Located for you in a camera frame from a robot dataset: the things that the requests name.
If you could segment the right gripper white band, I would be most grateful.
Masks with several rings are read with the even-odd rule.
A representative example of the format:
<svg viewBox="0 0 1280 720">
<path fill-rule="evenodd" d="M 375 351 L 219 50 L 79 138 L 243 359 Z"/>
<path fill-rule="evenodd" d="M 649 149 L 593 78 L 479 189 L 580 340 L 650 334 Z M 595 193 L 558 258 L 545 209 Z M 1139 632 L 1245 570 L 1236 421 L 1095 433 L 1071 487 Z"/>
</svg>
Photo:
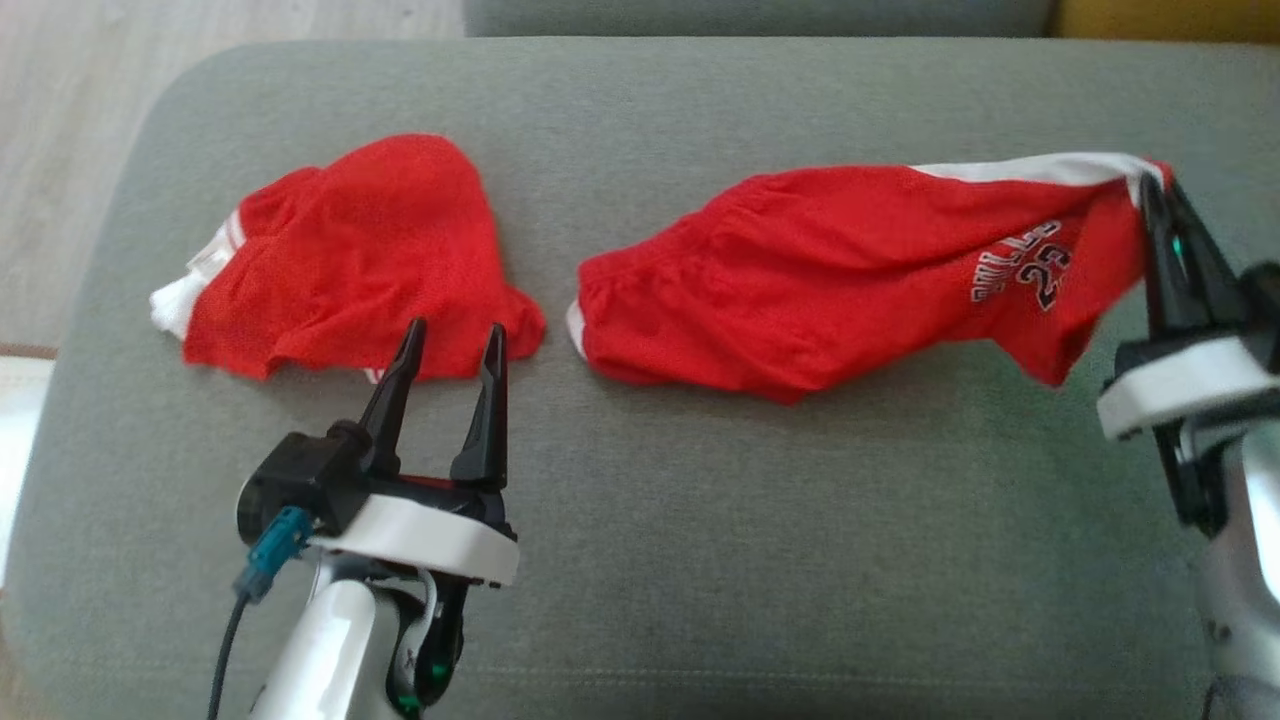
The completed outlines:
<svg viewBox="0 0 1280 720">
<path fill-rule="evenodd" d="M 1146 304 L 1152 340 L 1236 329 L 1245 304 L 1236 274 L 1179 184 L 1142 176 Z M 1236 337 L 1206 340 L 1119 375 L 1097 400 L 1108 441 L 1280 389 Z"/>
</svg>

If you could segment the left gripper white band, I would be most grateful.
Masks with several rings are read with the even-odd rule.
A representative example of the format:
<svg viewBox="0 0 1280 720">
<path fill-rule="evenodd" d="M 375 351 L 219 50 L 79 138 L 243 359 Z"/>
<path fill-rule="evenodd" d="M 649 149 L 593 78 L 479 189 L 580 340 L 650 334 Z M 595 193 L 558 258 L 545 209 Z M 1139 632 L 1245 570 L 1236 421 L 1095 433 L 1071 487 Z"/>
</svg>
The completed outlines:
<svg viewBox="0 0 1280 720">
<path fill-rule="evenodd" d="M 362 460 L 369 475 L 401 473 L 397 447 L 426 337 L 426 319 L 415 318 L 361 416 L 371 441 Z M 512 584 L 520 548 L 499 492 L 507 487 L 508 471 L 507 372 L 507 333 L 495 323 L 479 368 L 481 389 L 468 432 L 451 464 L 451 480 L 462 487 L 360 480 L 351 497 L 343 498 L 344 519 L 316 530 L 310 546 L 474 582 Z"/>
</svg>

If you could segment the red mesh shorts white waistband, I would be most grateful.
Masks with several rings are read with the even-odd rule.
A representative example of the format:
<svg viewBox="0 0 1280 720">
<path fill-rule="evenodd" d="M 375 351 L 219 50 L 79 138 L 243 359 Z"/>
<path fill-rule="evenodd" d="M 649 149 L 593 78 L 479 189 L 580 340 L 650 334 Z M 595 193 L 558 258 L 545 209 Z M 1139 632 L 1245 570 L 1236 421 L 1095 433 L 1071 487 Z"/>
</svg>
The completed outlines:
<svg viewBox="0 0 1280 720">
<path fill-rule="evenodd" d="M 253 380 L 284 366 L 379 380 L 419 318 L 421 380 L 475 375 L 494 324 L 513 360 L 547 333 L 506 277 L 477 168 L 439 135 L 380 138 L 244 196 L 148 305 L 186 363 Z"/>
</svg>

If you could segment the red jersey with number print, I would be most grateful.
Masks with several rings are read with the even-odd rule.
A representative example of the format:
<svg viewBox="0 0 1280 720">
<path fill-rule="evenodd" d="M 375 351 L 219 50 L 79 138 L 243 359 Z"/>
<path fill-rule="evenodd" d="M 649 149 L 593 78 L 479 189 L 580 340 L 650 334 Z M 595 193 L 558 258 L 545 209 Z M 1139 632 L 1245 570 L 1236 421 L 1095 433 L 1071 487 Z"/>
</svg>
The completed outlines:
<svg viewBox="0 0 1280 720">
<path fill-rule="evenodd" d="M 1061 386 L 1143 275 L 1124 152 L 812 167 L 750 177 L 579 268 L 579 356 L 636 386 L 795 404 L 936 345 L 992 341 Z"/>
</svg>

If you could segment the yellow cushion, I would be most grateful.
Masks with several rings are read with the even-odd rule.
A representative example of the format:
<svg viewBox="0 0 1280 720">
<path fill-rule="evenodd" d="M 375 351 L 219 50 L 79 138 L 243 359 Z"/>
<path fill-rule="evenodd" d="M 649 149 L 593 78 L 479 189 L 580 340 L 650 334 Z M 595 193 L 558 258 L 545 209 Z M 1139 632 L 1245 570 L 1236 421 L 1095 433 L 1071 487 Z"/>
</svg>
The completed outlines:
<svg viewBox="0 0 1280 720">
<path fill-rule="evenodd" d="M 1280 45 L 1280 0 L 1055 0 L 1059 38 Z"/>
</svg>

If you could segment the grey fabric sofa seat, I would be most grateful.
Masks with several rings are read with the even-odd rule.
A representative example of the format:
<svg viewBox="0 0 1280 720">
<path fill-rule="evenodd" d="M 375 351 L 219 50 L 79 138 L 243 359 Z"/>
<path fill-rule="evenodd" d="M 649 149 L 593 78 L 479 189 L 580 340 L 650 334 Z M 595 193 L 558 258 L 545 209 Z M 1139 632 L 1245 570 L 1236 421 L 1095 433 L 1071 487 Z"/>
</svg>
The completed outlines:
<svg viewBox="0 0 1280 720">
<path fill-rule="evenodd" d="M 1192 720 L 1210 680 L 1148 438 L 1094 402 L 1119 304 L 1059 391 L 952 345 L 791 407 L 605 380 L 563 313 L 581 260 L 756 173 L 1111 150 L 1171 164 L 1238 266 L 1280 259 L 1280 47 L 1047 38 L 265 44 L 160 97 L 63 341 L 4 634 L 64 720 L 204 720 L 243 480 L 361 375 L 187 366 L 148 320 L 248 192 L 389 135 L 480 170 L 549 332 L 512 366 L 521 562 L 471 591 L 431 720 Z"/>
</svg>

